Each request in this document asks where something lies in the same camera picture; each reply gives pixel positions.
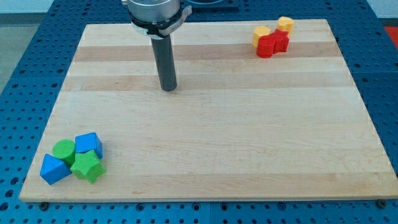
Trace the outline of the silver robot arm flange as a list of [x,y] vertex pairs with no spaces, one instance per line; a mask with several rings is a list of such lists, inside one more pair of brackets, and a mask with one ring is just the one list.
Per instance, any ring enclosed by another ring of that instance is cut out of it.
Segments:
[[122,0],[138,33],[160,40],[175,32],[192,13],[179,0]]

